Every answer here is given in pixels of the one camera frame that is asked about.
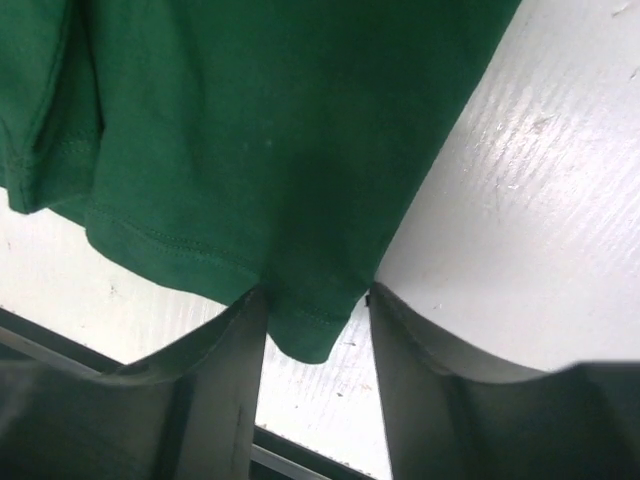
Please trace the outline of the dark green t shirt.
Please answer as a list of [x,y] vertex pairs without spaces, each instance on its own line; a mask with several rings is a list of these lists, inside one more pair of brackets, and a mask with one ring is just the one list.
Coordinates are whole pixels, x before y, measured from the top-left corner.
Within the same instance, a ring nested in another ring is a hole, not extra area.
[[5,1],[1,184],[325,362],[515,1]]

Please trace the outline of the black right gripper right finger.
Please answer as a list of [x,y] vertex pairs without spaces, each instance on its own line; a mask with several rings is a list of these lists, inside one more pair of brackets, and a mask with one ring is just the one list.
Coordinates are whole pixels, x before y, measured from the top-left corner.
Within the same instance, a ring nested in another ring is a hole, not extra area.
[[375,284],[367,296],[397,479],[635,479],[639,366],[543,372],[460,339]]

